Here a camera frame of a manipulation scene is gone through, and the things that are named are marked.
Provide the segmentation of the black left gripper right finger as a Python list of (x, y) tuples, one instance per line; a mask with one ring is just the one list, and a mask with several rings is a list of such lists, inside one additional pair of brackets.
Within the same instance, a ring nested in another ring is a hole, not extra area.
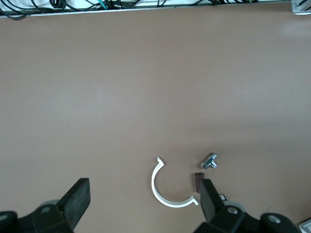
[(234, 205), (226, 205), (210, 179), (201, 181), (201, 208), (206, 221), (196, 233), (299, 233), (287, 217), (264, 213), (255, 219)]

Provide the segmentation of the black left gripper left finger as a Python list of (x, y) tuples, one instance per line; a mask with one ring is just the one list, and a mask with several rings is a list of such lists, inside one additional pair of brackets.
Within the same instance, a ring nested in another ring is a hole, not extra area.
[(80, 178), (59, 200), (42, 203), (33, 212), (18, 217), (1, 211), (2, 233), (72, 233), (90, 205), (89, 178)]

